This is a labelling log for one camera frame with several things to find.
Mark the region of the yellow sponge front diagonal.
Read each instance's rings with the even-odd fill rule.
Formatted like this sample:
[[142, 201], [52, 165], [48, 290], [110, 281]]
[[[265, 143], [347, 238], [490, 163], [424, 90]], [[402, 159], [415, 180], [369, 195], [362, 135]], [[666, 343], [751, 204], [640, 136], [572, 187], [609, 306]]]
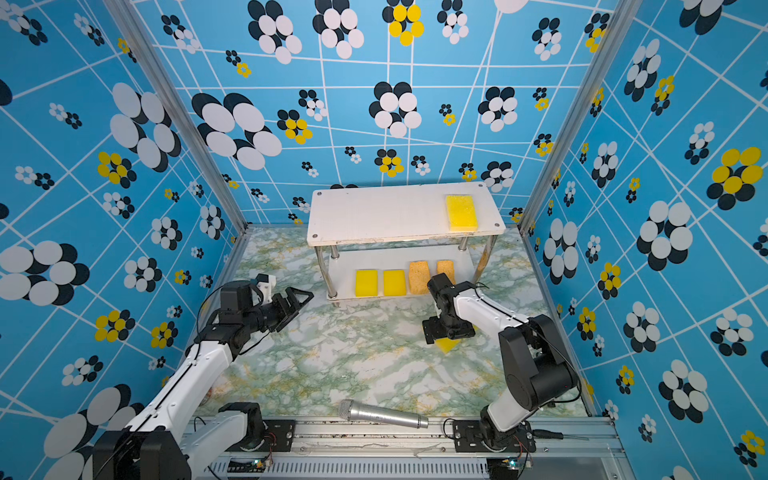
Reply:
[[461, 343], [460, 340], [450, 339], [450, 338], [442, 338], [437, 339], [434, 344], [439, 348], [439, 350], [443, 353], [448, 353], [455, 349], [459, 344]]

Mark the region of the orange sponge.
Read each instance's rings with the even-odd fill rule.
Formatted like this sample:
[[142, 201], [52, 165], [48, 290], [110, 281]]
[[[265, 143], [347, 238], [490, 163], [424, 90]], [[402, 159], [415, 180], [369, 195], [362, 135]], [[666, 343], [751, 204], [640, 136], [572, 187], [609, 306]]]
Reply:
[[429, 293], [428, 282], [431, 279], [429, 264], [427, 261], [414, 261], [409, 264], [408, 281], [409, 291], [413, 295], [425, 295]]
[[455, 264], [452, 260], [438, 260], [436, 265], [436, 273], [438, 275], [446, 275], [451, 283], [456, 284]]

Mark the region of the yellow sponge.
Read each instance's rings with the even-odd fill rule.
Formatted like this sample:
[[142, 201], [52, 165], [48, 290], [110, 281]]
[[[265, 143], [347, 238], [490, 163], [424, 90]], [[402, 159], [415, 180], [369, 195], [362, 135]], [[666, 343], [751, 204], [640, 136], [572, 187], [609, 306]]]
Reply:
[[357, 298], [376, 297], [379, 295], [379, 272], [374, 269], [355, 272], [354, 292]]
[[407, 294], [407, 282], [404, 270], [386, 270], [383, 272], [383, 292], [386, 297], [399, 297]]
[[474, 232], [478, 220], [471, 195], [448, 195], [445, 198], [448, 224], [451, 232]]

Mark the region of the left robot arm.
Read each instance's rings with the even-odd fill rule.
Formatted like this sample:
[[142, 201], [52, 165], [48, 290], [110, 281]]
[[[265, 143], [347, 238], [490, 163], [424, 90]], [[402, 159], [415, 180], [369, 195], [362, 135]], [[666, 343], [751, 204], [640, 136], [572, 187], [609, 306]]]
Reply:
[[204, 397], [234, 361], [284, 329], [313, 299], [312, 292], [288, 287], [274, 292], [275, 279], [230, 281], [212, 297], [216, 309], [198, 324], [179, 372], [147, 406], [116, 432], [105, 433], [92, 452], [94, 479], [196, 479], [233, 446], [246, 451], [274, 449], [277, 438], [256, 402], [230, 402], [190, 436]]

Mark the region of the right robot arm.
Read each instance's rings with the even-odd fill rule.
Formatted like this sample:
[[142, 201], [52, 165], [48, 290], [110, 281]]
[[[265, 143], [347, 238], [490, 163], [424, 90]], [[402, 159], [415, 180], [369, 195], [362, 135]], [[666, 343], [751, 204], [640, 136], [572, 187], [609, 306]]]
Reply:
[[506, 311], [475, 284], [454, 284], [441, 273], [427, 282], [437, 314], [422, 322], [425, 341], [447, 347], [479, 331], [500, 351], [505, 387], [484, 407], [479, 426], [484, 442], [499, 450], [540, 407], [575, 388], [578, 373], [566, 355], [558, 328], [547, 315]]

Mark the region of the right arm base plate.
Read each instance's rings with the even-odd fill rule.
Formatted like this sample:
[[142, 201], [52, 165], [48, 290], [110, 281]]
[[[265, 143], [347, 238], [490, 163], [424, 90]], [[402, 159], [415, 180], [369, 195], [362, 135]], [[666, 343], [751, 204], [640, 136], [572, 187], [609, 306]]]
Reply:
[[498, 431], [488, 420], [455, 420], [448, 435], [458, 453], [534, 453], [537, 450], [529, 422]]

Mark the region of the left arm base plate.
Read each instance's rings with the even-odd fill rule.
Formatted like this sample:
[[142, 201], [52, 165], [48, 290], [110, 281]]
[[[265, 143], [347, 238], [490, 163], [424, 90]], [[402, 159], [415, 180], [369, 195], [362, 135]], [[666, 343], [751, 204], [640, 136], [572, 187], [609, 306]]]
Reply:
[[232, 452], [287, 453], [292, 450], [297, 422], [270, 420], [263, 422], [263, 436], [259, 440], [244, 439], [231, 448]]

